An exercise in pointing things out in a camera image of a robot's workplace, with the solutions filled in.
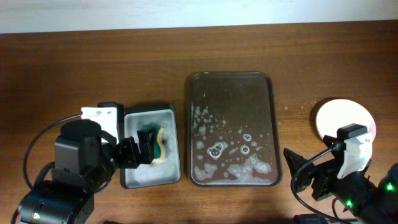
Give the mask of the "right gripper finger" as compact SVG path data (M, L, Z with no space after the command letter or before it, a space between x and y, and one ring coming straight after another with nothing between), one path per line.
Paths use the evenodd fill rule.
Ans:
M338 138L329 135L324 135L323 142L331 150L331 152L340 152L343 150L343 142Z
M295 192L299 193L304 191L312 182L314 164L310 163L296 178L294 178L294 175L308 162L308 160L287 148L284 149L283 154L287 161L292 180L294 181Z

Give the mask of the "green and yellow sponge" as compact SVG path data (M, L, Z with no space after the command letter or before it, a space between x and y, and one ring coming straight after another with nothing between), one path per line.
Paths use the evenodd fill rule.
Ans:
M164 128L152 124L143 125L142 127L143 130L152 129L152 128L154 128L156 131L153 162L162 162L165 159L165 146L162 142L162 134L164 132Z

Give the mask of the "pink stained plate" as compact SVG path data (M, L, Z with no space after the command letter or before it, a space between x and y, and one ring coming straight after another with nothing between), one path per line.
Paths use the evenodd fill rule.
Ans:
M367 127L372 134L371 142L376 137L376 123L370 112L359 103L346 99L335 99L322 104L315 114L315 127L321 139L325 135L337 137L337 130L349 124Z

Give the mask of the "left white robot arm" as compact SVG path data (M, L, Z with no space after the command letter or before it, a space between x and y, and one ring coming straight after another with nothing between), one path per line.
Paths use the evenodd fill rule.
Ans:
M81 114L61 119L43 129L61 126L55 141L55 160L46 164L30 192L22 198L12 223L85 223L95 208L94 196L111 182L117 169L136 169L155 159L158 130L124 136L124 106L101 102Z

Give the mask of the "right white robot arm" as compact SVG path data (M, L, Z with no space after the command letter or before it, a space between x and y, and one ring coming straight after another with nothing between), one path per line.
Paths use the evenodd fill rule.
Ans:
M319 202L333 195L361 223L397 223L397 165L387 171L378 185L365 176L371 161L361 159L372 149L370 133L325 136L324 142L327 148L309 159L284 149L295 199L319 217L344 223L343 219L317 210L299 196L311 187L314 200Z

